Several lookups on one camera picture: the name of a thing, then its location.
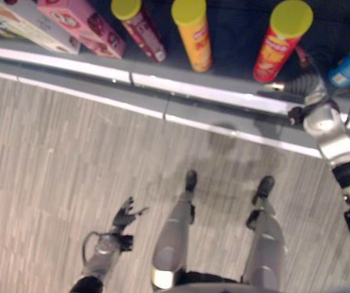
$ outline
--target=yellow lid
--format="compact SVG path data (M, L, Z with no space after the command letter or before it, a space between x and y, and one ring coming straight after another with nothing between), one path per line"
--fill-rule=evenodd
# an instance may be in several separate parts
M272 11L270 26L277 35L298 38L306 33L312 21L313 12L308 4L301 0L285 0Z
M142 0L112 0L112 13L119 20L130 20L137 15L142 6Z
M174 0L172 18L178 26L189 26L206 14L206 0Z

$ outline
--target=shelf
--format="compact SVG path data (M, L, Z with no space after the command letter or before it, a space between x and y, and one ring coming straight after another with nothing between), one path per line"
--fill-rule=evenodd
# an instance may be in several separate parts
M0 77L108 104L168 122L320 157L315 141L287 119L172 96L53 68L0 60Z
M85 48L80 55L69 56L48 52L25 40L0 39L0 77L318 156L312 139L301 128L288 125L285 118L290 109L302 104L303 98L267 92L252 77L269 14L277 2L266 1L263 9L257 3L209 2L214 64L206 73L191 70L170 16L171 1L146 2L169 52L168 58L157 64L111 16L109 1L99 0L99 11L127 42L123 60L98 57ZM334 7L325 17L323 9L321 6L316 9L315 21L301 45L325 73L350 51L350 5L347 11ZM289 81L301 73L293 55L277 80ZM336 88L327 86L331 93L336 93ZM350 87L344 90L347 94L334 96L343 119L350 108ZM222 122L233 128L220 126Z

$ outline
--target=pringles can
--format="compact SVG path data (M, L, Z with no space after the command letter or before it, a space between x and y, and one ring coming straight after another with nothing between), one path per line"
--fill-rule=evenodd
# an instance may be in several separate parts
M172 18L179 29L192 69L197 72L208 70L212 58L206 0L174 0Z
M285 0L274 8L253 69L257 81L274 80L312 21L312 9L304 1Z
M156 62L162 62L167 57L161 37L144 10L142 0L112 0L111 10L148 57Z

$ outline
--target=red chip can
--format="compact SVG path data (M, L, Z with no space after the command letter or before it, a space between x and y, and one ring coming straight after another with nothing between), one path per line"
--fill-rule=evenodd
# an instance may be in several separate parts
M166 50L142 0L112 0L111 10L148 57L156 62L164 61Z
M312 9L304 1L285 0L274 8L253 69L257 81L275 79L312 21Z

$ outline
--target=wood-patterned floor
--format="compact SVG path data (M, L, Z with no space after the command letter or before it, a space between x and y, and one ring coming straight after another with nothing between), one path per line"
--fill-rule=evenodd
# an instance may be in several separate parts
M288 247L282 290L350 285L346 206L324 162L0 79L0 293L67 292L82 238L105 231L131 195L150 213L129 228L135 248L109 292L151 292L155 240L189 168L199 173L189 269L239 279L250 198L273 175Z

